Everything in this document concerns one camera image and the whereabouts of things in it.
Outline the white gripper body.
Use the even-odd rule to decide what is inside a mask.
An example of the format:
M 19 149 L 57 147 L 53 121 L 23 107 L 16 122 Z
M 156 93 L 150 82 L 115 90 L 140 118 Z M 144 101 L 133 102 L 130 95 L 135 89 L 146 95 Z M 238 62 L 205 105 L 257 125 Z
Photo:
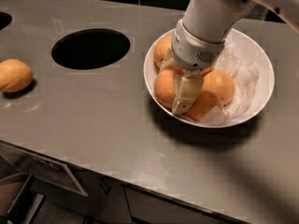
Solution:
M 179 20 L 171 40 L 171 51 L 178 66 L 184 70 L 205 70 L 211 67 L 224 49 L 224 42 L 197 38 Z

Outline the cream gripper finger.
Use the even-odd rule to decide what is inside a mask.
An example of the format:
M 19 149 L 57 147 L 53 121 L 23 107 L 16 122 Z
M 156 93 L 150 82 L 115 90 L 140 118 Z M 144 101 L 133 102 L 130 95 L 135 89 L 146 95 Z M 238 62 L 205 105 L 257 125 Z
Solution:
M 175 98 L 172 104 L 173 114 L 186 113 L 197 99 L 204 79 L 199 70 L 185 71 L 175 76 Z
M 179 70 L 182 71 L 182 68 L 180 68 L 175 61 L 173 57 L 172 50 L 170 48 L 167 48 L 162 54 L 161 54 L 161 65 L 160 65 L 160 71 L 164 70 Z

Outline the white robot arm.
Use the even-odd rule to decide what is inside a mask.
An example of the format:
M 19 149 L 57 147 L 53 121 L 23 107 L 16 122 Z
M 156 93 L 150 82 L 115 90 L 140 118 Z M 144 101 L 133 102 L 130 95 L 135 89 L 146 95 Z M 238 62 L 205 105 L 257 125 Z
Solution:
M 173 113 L 182 114 L 191 108 L 203 86 L 201 71 L 216 62 L 234 24 L 249 14 L 255 4 L 267 7 L 299 31 L 299 0 L 190 1 L 171 40 L 174 61 L 184 70 L 178 80 Z

